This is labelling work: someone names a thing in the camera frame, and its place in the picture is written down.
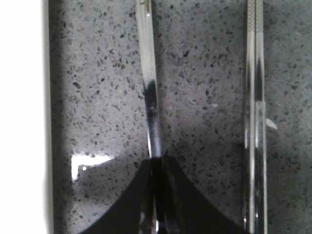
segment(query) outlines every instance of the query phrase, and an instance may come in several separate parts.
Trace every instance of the shiny metal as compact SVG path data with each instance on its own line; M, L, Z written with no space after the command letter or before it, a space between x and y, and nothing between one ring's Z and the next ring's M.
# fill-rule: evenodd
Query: shiny metal
M136 22L140 47L141 68L145 95L146 118L148 125L148 148L152 164L153 211L154 215L145 223L153 223L153 231L144 228L142 234L166 234L163 204L162 152L160 139L159 108L157 95L156 63L151 0L136 0Z
M136 21L147 113L149 154L151 158L161 157L151 0L136 0Z
M263 1L248 0L244 109L244 228L252 234L268 233L263 52Z

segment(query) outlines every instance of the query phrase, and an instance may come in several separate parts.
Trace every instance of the dark speck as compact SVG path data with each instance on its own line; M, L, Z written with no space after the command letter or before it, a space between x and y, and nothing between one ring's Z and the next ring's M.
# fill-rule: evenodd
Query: dark speck
M117 110L121 111L118 106L116 105L112 105L112 106L115 107Z
M183 53L183 57L187 57L189 55L190 50L187 50L185 53Z
M74 82L73 85L74 85L76 88L78 88L78 89L81 88L80 84L78 84L77 82Z
M179 75L179 77L184 78L184 74L182 71L180 71L178 75Z

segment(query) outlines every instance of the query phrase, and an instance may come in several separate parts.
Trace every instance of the white wall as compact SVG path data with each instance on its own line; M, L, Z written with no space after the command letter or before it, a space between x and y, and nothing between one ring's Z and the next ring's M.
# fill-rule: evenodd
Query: white wall
M46 0L2 1L1 233L53 233Z

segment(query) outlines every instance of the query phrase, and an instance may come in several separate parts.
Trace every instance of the stainless steel instrument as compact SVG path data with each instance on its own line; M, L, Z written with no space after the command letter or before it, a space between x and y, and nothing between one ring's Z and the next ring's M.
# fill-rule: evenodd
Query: stainless steel instrument
M264 98L263 0L247 1L244 228L267 234L267 151Z
M150 157L161 157L157 79L151 0L136 0L136 21L140 47Z

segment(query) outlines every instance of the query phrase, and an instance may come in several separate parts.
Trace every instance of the granite countertop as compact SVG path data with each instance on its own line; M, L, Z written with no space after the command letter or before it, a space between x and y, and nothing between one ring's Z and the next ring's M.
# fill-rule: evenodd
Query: granite countertop
M244 0L155 0L163 149L241 222ZM269 231L312 230L312 5L264 3ZM135 1L50 1L55 233L76 234L148 158Z

